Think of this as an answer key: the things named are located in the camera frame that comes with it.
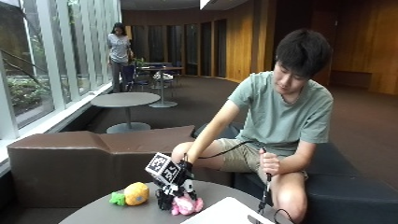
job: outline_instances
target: ceiling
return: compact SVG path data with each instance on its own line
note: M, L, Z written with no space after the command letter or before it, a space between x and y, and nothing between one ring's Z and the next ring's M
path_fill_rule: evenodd
M206 3L201 10L226 10L238 6L247 0L121 0L121 8L122 10L200 8L200 1Z

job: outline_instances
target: knee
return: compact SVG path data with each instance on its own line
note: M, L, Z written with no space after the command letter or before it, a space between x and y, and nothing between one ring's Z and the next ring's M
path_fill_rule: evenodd
M294 223L299 223L307 211L307 198L305 194L283 192L275 197L274 208L286 210L290 217L283 211L279 212L281 215L291 218Z
M189 147L192 146L192 142L185 142L185 143L180 143L172 152L172 161L174 163L178 163L180 160L184 158L184 155L186 153L186 151L189 150Z

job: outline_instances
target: stuffed toy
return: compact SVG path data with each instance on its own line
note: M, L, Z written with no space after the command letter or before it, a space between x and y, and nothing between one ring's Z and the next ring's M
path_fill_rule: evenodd
M138 205L146 202L148 198L149 187L144 183L136 182L124 189L124 193L112 192L109 202L120 206Z
M173 207L172 214L176 216L177 214L190 215L194 212L200 212L202 208L202 199L192 200L190 196L184 193L181 197L174 197L173 199Z

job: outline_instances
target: brown sofa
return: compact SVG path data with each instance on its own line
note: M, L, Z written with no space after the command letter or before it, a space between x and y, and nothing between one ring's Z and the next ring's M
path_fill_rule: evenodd
M8 145L16 195L25 207L81 207L124 189L150 182L144 170L157 152L193 141L194 126L134 133L34 134ZM196 179L231 186L231 174L194 169Z

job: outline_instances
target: hand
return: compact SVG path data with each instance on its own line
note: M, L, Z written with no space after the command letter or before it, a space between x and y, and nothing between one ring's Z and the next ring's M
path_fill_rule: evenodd
M265 152L263 149L258 151L259 153L259 169L262 169L265 174L271 174L271 176L278 175L279 160L277 155L270 152Z

